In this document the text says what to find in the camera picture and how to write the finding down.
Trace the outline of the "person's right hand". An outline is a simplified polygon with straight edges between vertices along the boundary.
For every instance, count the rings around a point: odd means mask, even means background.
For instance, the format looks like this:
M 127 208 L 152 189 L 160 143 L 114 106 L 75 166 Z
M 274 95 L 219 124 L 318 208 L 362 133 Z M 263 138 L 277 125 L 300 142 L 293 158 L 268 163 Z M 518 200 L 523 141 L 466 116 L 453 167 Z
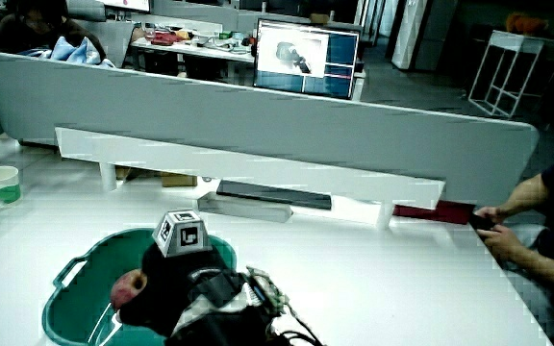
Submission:
M 118 320 L 166 338 L 187 322 L 192 291 L 201 283 L 236 270 L 229 243 L 208 235 L 196 210 L 167 212 L 151 233 L 140 267 L 119 277 L 110 292 Z

